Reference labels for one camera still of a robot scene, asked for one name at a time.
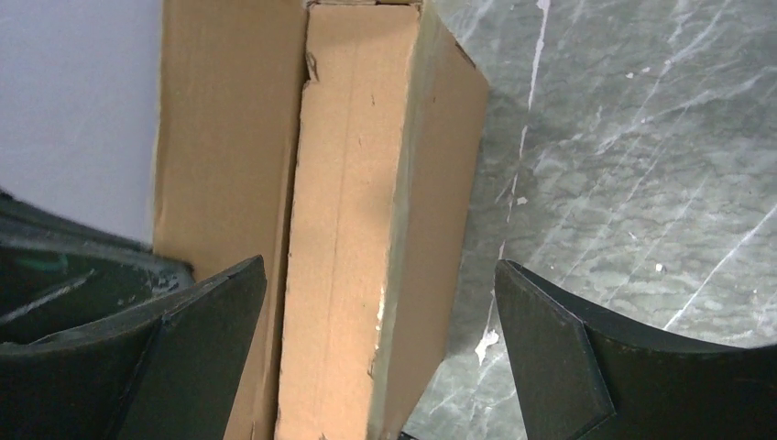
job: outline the dark green plastic object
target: dark green plastic object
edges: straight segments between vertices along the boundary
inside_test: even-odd
[[[0,439],[223,438],[262,258],[193,284],[127,244],[0,200]]]
[[[664,332],[512,261],[495,292],[530,440],[777,438],[777,346]]]

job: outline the marble floor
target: marble floor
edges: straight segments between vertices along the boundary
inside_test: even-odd
[[[526,438],[500,257],[671,332],[777,342],[774,0],[437,8],[492,94],[448,357],[409,434]]]

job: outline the cardboard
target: cardboard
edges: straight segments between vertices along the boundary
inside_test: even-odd
[[[198,280],[261,254],[268,290],[226,428],[275,425],[306,12],[292,0],[165,0],[153,246]]]
[[[315,5],[278,440],[395,440],[443,359],[487,83],[431,4]]]

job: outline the white vein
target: white vein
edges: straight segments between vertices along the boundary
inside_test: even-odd
[[[78,280],[71,281],[69,284],[62,286],[58,288],[57,290],[49,293],[46,296],[43,296],[41,298],[36,299],[35,301],[29,302],[15,310],[12,310],[11,312],[8,312],[4,314],[3,316],[0,316],[0,324],[7,324],[11,321],[14,321],[20,316],[24,316],[25,314],[30,313],[31,311],[39,308],[41,305],[50,303],[57,298],[68,294],[69,292],[72,292],[75,289],[78,289],[79,287],[83,286],[83,284],[93,275],[93,271],[90,271],[86,275],[83,275],[79,277]]]
[[[648,168],[648,169],[647,169],[647,170],[644,172],[644,174],[642,174],[642,177],[640,177],[640,178],[637,180],[637,183],[635,183],[635,184],[634,184],[634,186],[633,186],[633,187],[631,187],[631,192],[629,192],[629,195],[626,197],[626,200],[624,200],[624,201],[623,201],[623,202],[620,204],[620,206],[618,207],[618,209],[616,209],[616,210],[615,210],[615,212],[613,212],[613,213],[610,215],[610,217],[609,217],[609,219],[607,220],[607,222],[606,222],[604,225],[602,225],[602,226],[599,228],[599,231],[596,233],[596,237],[595,237],[593,240],[591,240],[591,243],[588,245],[588,247],[585,249],[585,251],[583,251],[583,254],[581,254],[581,255],[580,255],[580,257],[579,257],[579,258],[577,259],[577,261],[575,262],[575,264],[573,264],[573,265],[572,265],[572,268],[571,268],[571,269],[569,269],[569,271],[568,271],[568,272],[566,272],[566,275],[564,275],[564,277],[561,279],[561,281],[560,281],[560,284],[561,284],[561,283],[564,283],[564,281],[566,281],[566,278],[567,278],[567,277],[568,277],[568,276],[569,276],[569,275],[572,273],[572,271],[573,271],[573,270],[575,270],[575,269],[577,268],[577,266],[578,266],[578,265],[579,265],[579,264],[580,264],[580,263],[583,261],[583,258],[584,258],[586,255],[588,255],[588,252],[590,252],[590,251],[591,251],[591,249],[592,249],[592,248],[594,248],[594,246],[595,246],[595,245],[597,245],[597,244],[599,243],[599,240],[601,239],[601,237],[602,237],[602,233],[605,231],[605,229],[606,229],[606,228],[608,228],[608,227],[609,227],[609,226],[612,224],[612,221],[613,221],[613,219],[615,218],[615,216],[616,216],[618,213],[620,213],[620,211],[621,211],[621,210],[622,210],[622,209],[623,209],[623,208],[626,206],[626,204],[627,204],[628,202],[630,202],[630,201],[631,201],[631,198],[632,198],[632,197],[634,197],[634,194],[635,194],[635,193],[637,192],[637,190],[638,190],[638,189],[641,187],[641,185],[642,185],[642,182],[644,182],[645,178],[646,178],[646,177],[648,177],[648,175],[649,175],[649,174],[650,174],[650,173],[653,171],[653,169],[655,169],[655,166],[656,166],[656,164],[658,164],[659,160],[661,159],[661,155],[662,155],[662,154],[663,154],[663,152],[664,152],[664,151],[665,151],[665,150],[668,148],[668,146],[663,146],[663,143],[664,143],[664,142],[666,141],[666,139],[669,137],[668,135],[669,135],[670,133],[674,132],[674,128],[675,128],[675,127],[677,126],[677,124],[678,124],[678,123],[679,123],[679,122],[680,122],[680,121],[683,119],[683,116],[685,116],[685,113],[686,113],[687,111],[688,111],[688,107],[686,107],[686,108],[685,108],[685,110],[683,110],[683,112],[682,112],[682,113],[681,113],[679,116],[677,116],[677,119],[675,119],[675,120],[674,120],[674,122],[672,123],[672,126],[670,126],[670,127],[669,127],[669,130],[667,131],[667,136],[666,136],[666,137],[664,137],[664,138],[662,139],[662,141],[661,141],[661,142],[659,142],[659,143],[658,143],[658,145],[656,145],[656,147],[653,149],[653,152],[652,152],[652,154],[651,154],[651,159],[652,159],[651,166],[650,166],[650,167],[649,167],[649,168]]]
[[[575,11],[572,13],[572,26],[577,24],[577,20],[579,20],[580,17],[583,15],[584,10],[585,10],[585,0],[580,0],[579,2],[577,2],[577,5],[575,5]]]
[[[626,278],[626,280],[623,281],[612,293],[610,293],[607,296],[607,299],[604,301],[604,305],[605,306],[609,305],[609,303],[612,301],[612,299],[615,298],[615,295],[618,292],[620,292],[620,289],[623,286],[625,286],[626,284],[628,284],[629,281],[631,281],[631,277],[633,277],[634,273],[637,272],[637,269],[639,269],[642,266],[642,264],[645,263],[645,260],[648,259],[648,256],[653,252],[655,247],[658,246],[658,244],[662,242],[663,238],[666,237],[666,234],[669,233],[670,229],[672,229],[677,222],[679,222],[683,217],[685,217],[685,212],[688,210],[688,207],[691,206],[691,204],[696,200],[696,196],[699,195],[699,193],[701,192],[702,188],[704,188],[704,186],[706,184],[706,180],[707,180],[708,177],[709,177],[709,174],[707,174],[705,176],[705,178],[702,180],[701,184],[698,186],[698,188],[696,188],[696,191],[694,191],[694,193],[691,195],[691,198],[688,199],[688,202],[683,206],[683,209],[681,209],[680,212],[677,213],[677,215],[675,216],[674,220],[672,220],[672,222],[663,229],[663,233],[661,234],[661,236],[659,236],[655,241],[653,241],[653,244],[652,244],[651,248],[649,248],[648,251],[645,252],[645,255],[642,256],[642,260],[640,260],[640,262],[638,262],[637,264],[634,265],[634,268],[631,270],[631,273]],[[631,238],[636,239],[636,237],[633,234],[631,234],[630,232],[629,232],[629,235],[631,236]]]
[[[763,327],[763,322],[766,320],[766,313],[770,312],[770,309],[772,308],[772,303],[774,302],[775,297],[777,297],[777,291],[774,291],[772,296],[770,296],[769,299],[766,300],[760,312],[756,313],[756,319],[758,321],[755,327],[756,331],[761,330],[761,327]]]
[[[493,3],[493,0],[488,0],[484,3],[486,5],[485,7],[482,5],[478,8],[476,15],[482,16],[485,14],[486,9],[491,6]],[[540,70],[540,57],[542,56],[542,48],[545,47],[545,29],[548,27],[548,13],[551,10],[551,0],[537,0],[537,7],[539,7],[542,11],[542,24],[540,25],[540,36],[537,38],[537,44],[534,49],[534,60],[531,63],[531,88],[529,90],[529,110],[531,110],[531,103],[534,100],[534,88],[537,84],[537,73]],[[474,27],[470,28],[466,34],[464,39],[468,39],[472,32],[474,31]],[[520,149],[518,152],[519,160],[523,157],[523,144],[526,140],[526,132],[529,130],[529,126],[523,126],[523,130],[521,131],[520,135]],[[509,209],[508,209],[508,215],[506,221],[509,224],[510,215],[512,214],[512,206],[515,203],[515,185],[518,182],[518,174],[516,174],[513,177],[512,180],[512,186],[510,188],[510,202],[509,202]],[[497,201],[502,196],[502,194],[505,192],[502,191],[499,196],[497,196]],[[499,259],[502,259],[503,253],[505,248],[505,242],[502,241],[502,246],[499,248]],[[493,313],[494,309],[494,302],[496,301],[496,297],[491,295],[491,304],[488,306],[488,319],[486,319],[486,328],[483,330],[483,337],[480,338],[480,342],[478,342],[475,353],[477,354],[477,359],[480,362],[480,366],[483,365],[483,359],[486,357],[486,349],[498,341],[498,335],[493,330],[489,330],[489,327],[491,326],[491,315]]]
[[[460,389],[458,389],[458,390],[455,390],[455,391],[451,392],[450,394],[448,394],[448,396],[447,396],[447,397],[445,397],[445,398],[444,398],[444,399],[442,399],[442,400],[441,400],[439,403],[437,403],[436,405],[434,405],[434,407],[432,407],[432,408],[429,410],[429,415],[430,415],[430,416],[431,416],[431,415],[433,415],[433,414],[434,414],[434,413],[435,413],[437,410],[439,410],[440,408],[442,408],[442,407],[443,407],[443,406],[444,406],[444,405],[445,405],[447,402],[450,402],[450,401],[451,401],[451,400],[452,400],[454,397],[456,397],[456,396],[458,395],[459,391],[461,391],[461,388],[460,388]]]
[[[620,168],[620,166],[623,165],[623,162],[626,160],[626,157],[628,157],[629,153],[634,149],[634,147],[636,147],[637,142],[639,140],[640,140],[640,138],[637,137],[634,140],[634,142],[631,143],[631,146],[629,148],[627,148],[626,152],[624,152],[623,155],[620,157],[620,160],[615,165],[615,168],[613,169],[613,171],[617,171]],[[559,221],[556,224],[556,226],[553,228],[553,230],[551,230],[551,232],[549,232],[548,234],[545,235],[545,239],[542,241],[540,246],[537,247],[537,250],[535,250],[531,254],[531,257],[529,257],[529,261],[526,263],[527,266],[531,266],[531,264],[534,262],[534,259],[536,259],[537,257],[539,257],[542,254],[542,251],[545,249],[546,246],[548,246],[548,243],[550,243],[551,240],[553,240],[555,238],[556,234],[558,234],[558,232],[562,228],[564,228],[564,225],[566,225],[566,222],[569,219],[569,216],[572,215],[572,212],[575,210],[575,208],[577,208],[577,207],[579,207],[581,205],[585,206],[588,203],[588,201],[591,199],[591,195],[593,195],[594,192],[597,189],[599,189],[599,187],[603,183],[605,183],[605,181],[609,182],[609,177],[611,177],[611,173],[610,172],[603,174],[602,176],[600,176],[596,180],[596,183],[594,184],[594,187],[591,188],[591,190],[588,191],[588,193],[585,195],[585,199],[583,199],[582,201],[580,199],[575,199],[573,203],[570,203],[569,209],[566,211],[566,214],[564,215],[564,217],[562,217],[561,221]]]
[[[502,196],[505,195],[505,193],[508,191],[508,189],[509,189],[509,181],[508,181],[508,184],[505,185],[504,188],[502,188],[502,191],[499,192],[499,195],[497,196],[497,198],[494,199],[494,204],[498,204],[499,203],[499,200],[501,200]]]
[[[774,207],[766,213],[766,215],[758,222],[755,227],[753,227],[745,236],[726,254],[723,259],[721,259],[716,266],[709,272],[709,275],[706,276],[705,280],[702,282],[702,285],[699,286],[699,288],[694,292],[693,295],[691,295],[691,298],[688,299],[688,302],[685,303],[682,309],[678,310],[677,313],[672,316],[672,319],[669,320],[668,323],[663,327],[664,330],[671,327],[674,323],[677,322],[678,319],[680,319],[683,314],[688,310],[688,307],[691,305],[691,303],[696,299],[697,296],[699,296],[699,292],[702,291],[702,289],[705,288],[706,284],[712,279],[713,275],[719,270],[721,267],[723,267],[726,262],[733,257],[739,248],[741,248],[742,245],[747,243],[757,232],[759,229],[761,229],[761,226],[763,226],[764,223],[766,223],[767,220],[772,218],[772,215],[777,212],[777,203],[774,205]]]
[[[731,0],[726,0],[725,2],[723,2],[723,5],[720,7],[720,9],[717,10],[717,13],[715,14],[715,16],[712,17],[712,20],[710,20],[709,24],[706,25],[705,29],[699,32],[698,35],[696,35],[696,38],[694,38],[694,40],[691,41],[691,44],[685,46],[683,49],[679,50],[674,55],[672,55],[672,57],[669,59],[669,62],[676,63],[677,61],[684,60],[685,58],[688,58],[689,56],[698,52],[698,49],[706,48],[709,45],[709,43],[714,41],[714,40],[709,40],[701,48],[699,48],[699,45],[705,42],[706,38],[712,32],[712,29],[715,28],[717,21],[723,15],[723,12],[726,10],[729,3],[731,3]]]
[[[477,25],[480,24],[480,20],[482,20],[483,17],[486,16],[486,12],[488,12],[488,9],[490,9],[491,5],[493,4],[494,4],[494,0],[486,0],[477,7],[477,9],[475,10],[474,16],[472,17],[472,24],[466,30],[464,35],[462,35],[461,37],[462,45],[466,44],[466,42],[469,41],[470,38],[472,38],[472,35],[475,33],[475,30],[477,29]]]
[[[667,43],[674,43],[677,40],[677,37],[680,37],[680,34],[684,31],[685,22],[688,21],[688,18],[690,18],[694,12],[689,12],[686,14],[681,14],[678,19],[676,20],[677,26],[674,27],[674,32],[671,36],[666,40]]]

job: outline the torn cardboard edge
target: torn cardboard edge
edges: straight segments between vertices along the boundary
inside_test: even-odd
[[[316,5],[323,5],[323,6],[415,6],[419,8],[419,19],[421,19],[423,14],[423,9],[429,6],[432,6],[434,8],[434,14],[436,15],[436,7],[433,6],[434,3],[432,0],[387,0],[387,1],[378,1],[378,0],[310,0],[306,3],[306,7],[310,9],[313,6]],[[472,57],[469,56],[468,53],[466,53],[466,50],[461,46],[461,43],[459,43],[458,38],[455,38],[455,46],[456,49],[459,51],[462,57],[476,70],[480,72],[480,69],[477,67],[477,64],[474,60],[472,60]],[[311,60],[308,60],[309,62],[309,72],[311,71],[311,63],[313,66],[313,72],[315,72],[315,58],[312,56],[312,54],[308,53],[308,56],[311,57]]]

